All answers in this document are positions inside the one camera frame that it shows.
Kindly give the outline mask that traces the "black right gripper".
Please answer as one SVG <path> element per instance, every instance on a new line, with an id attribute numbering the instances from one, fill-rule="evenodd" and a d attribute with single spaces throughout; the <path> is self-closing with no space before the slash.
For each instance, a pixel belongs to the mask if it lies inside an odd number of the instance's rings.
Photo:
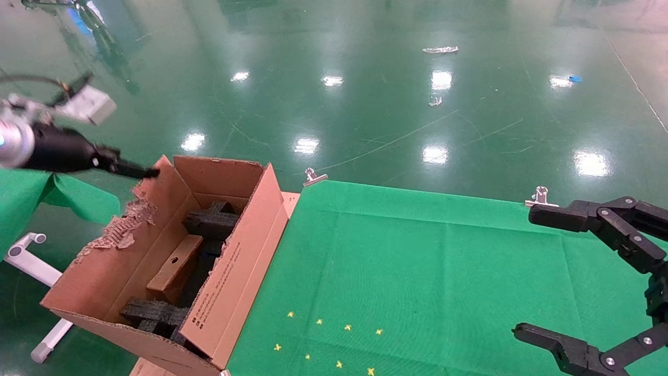
<path id="1" fill-rule="evenodd" d="M 667 321 L 666 251 L 649 237 L 667 239 L 667 211 L 632 197 L 597 203 L 574 200 L 567 206 L 536 204 L 530 223 L 570 232 L 590 232 L 641 274 L 649 277 L 647 316 Z M 660 323 L 639 335 L 601 351 L 589 343 L 528 323 L 513 329 L 517 340 L 548 350 L 561 372 L 570 375 L 628 375 L 626 366 L 667 345 L 667 324 Z"/>

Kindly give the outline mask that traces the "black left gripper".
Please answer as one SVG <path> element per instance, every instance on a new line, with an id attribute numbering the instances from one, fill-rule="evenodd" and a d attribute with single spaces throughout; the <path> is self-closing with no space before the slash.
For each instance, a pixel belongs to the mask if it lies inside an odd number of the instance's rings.
<path id="1" fill-rule="evenodd" d="M 120 150 L 99 146 L 73 128 L 36 123 L 31 127 L 34 146 L 24 169 L 50 173 L 78 173 L 100 169 L 136 180 L 154 179 L 160 169 L 120 159 Z"/>

